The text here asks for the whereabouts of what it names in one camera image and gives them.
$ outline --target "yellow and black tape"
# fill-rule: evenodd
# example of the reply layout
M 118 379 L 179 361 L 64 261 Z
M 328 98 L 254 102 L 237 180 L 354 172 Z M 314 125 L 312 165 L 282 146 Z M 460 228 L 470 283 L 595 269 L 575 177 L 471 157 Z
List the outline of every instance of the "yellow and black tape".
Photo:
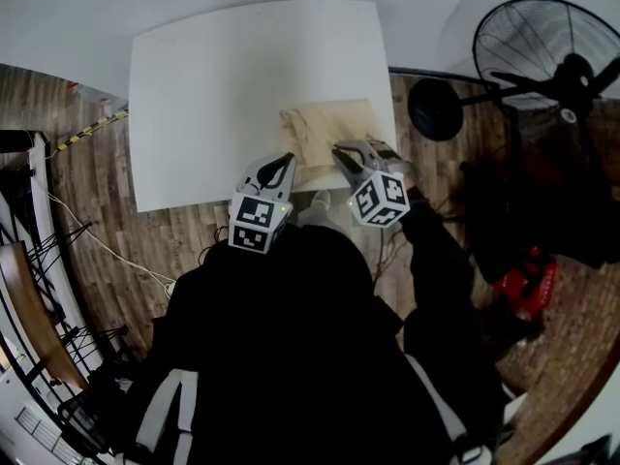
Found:
M 62 151 L 62 150 L 67 149 L 69 146 L 74 144 L 77 140 L 81 140 L 85 136 L 91 136 L 95 131 L 97 131 L 97 130 L 103 128 L 103 127 L 106 127 L 108 124 L 111 124 L 114 121 L 117 121 L 119 119 L 127 117 L 127 115 L 129 115 L 129 111 L 128 110 L 121 110 L 121 111 L 118 111 L 117 113 L 115 113 L 114 115 L 111 115 L 110 117 L 104 117 L 103 119 L 99 119 L 97 122 L 94 122 L 93 124 L 91 124 L 87 128 L 82 129 L 76 135 L 71 136 L 64 143 L 59 144 L 58 145 L 58 150 Z

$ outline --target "person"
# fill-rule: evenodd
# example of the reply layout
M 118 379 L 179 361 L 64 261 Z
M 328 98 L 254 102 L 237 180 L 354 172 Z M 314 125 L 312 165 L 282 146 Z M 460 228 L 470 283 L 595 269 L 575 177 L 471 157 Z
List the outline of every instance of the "person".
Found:
M 411 180 L 408 197 L 400 223 L 414 247 L 417 308 L 404 323 L 328 222 L 325 193 L 266 255 L 215 244 L 155 323 L 120 419 L 124 462 L 177 463 L 180 390 L 155 451 L 136 440 L 153 394 L 181 369 L 198 374 L 188 463 L 481 463 L 471 452 L 496 448 L 507 397 L 470 301 L 473 270 Z M 403 326 L 405 353 L 395 340 Z

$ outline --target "white cable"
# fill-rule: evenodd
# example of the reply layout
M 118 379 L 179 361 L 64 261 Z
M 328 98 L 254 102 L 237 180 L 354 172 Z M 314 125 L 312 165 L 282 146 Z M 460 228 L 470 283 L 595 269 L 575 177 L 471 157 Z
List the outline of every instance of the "white cable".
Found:
M 71 208 L 69 208 L 69 206 L 64 203 L 63 201 L 61 201 L 59 198 L 55 197 L 52 193 L 47 192 L 47 195 L 49 196 L 49 199 L 52 200 L 53 202 L 56 203 L 60 203 L 62 206 L 64 206 L 67 211 L 69 212 L 69 214 L 73 217 L 73 219 L 82 227 L 84 227 L 84 225 L 80 222 L 79 218 L 76 217 L 76 215 L 74 214 L 74 212 L 72 212 Z M 120 260 L 121 262 L 124 262 L 127 265 L 130 265 L 132 267 L 138 268 L 140 270 L 143 270 L 144 272 L 147 272 L 153 279 L 155 279 L 162 288 L 164 288 L 164 293 L 166 294 L 166 296 L 168 298 L 171 297 L 171 290 L 174 287 L 174 279 L 170 279 L 168 276 L 165 276 L 163 274 L 158 274 L 157 272 L 152 272 L 151 270 L 149 270 L 148 268 L 146 268 L 145 266 L 142 265 L 138 265 L 137 263 L 133 263 L 123 257 L 121 257 L 120 255 L 118 255 L 114 250 L 112 250 L 111 248 L 109 248 L 106 243 L 104 243 L 101 239 L 99 239 L 95 234 L 93 234 L 91 231 L 89 231 L 88 229 L 85 229 L 86 233 L 92 237 L 95 242 L 101 246 L 104 250 L 112 253 L 118 260 Z M 160 281 L 157 276 L 162 277 L 164 279 L 167 279 L 168 281 L 170 281 L 168 284 L 164 284 L 162 281 Z

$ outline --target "white strap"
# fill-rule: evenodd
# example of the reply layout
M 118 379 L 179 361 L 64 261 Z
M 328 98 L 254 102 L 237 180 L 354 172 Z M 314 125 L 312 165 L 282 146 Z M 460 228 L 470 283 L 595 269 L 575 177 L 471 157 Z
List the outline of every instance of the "white strap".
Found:
M 192 447 L 192 420 L 196 412 L 198 394 L 198 372 L 172 369 L 168 377 L 159 385 L 151 402 L 144 413 L 142 424 L 139 427 L 136 443 L 154 452 L 162 437 L 172 400 L 181 384 L 181 398 L 178 409 L 177 426 L 181 434 L 176 444 L 173 465 L 185 465 Z M 123 459 L 123 454 L 115 457 L 114 463 L 134 464 L 133 461 Z
M 456 441 L 460 436 L 467 434 L 465 425 L 463 425 L 463 422 L 458 415 L 448 405 L 448 403 L 444 401 L 444 398 L 441 397 L 439 392 L 437 392 L 437 389 L 435 389 L 433 383 L 431 383 L 423 367 L 411 355 L 405 355 L 405 357 L 409 360 L 409 363 L 414 368 L 422 384 L 428 391 L 433 403 L 435 403 L 435 407 L 437 407 L 439 416 L 441 417 L 444 427 L 446 428 L 452 442 Z M 465 452 L 462 462 L 459 461 L 457 456 L 453 457 L 450 461 L 450 465 L 459 465 L 461 463 L 467 465 L 490 465 L 491 460 L 491 451 L 485 446 L 480 446 L 475 449 L 469 449 Z

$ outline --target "white cube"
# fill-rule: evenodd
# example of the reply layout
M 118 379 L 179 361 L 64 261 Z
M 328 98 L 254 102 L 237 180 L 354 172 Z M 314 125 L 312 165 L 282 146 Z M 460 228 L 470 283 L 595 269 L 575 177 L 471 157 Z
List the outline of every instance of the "white cube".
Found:
M 347 200 L 364 226 L 388 228 L 409 211 L 403 174 L 377 170 Z
M 267 253 L 286 226 L 293 206 L 287 201 L 232 194 L 229 246 Z

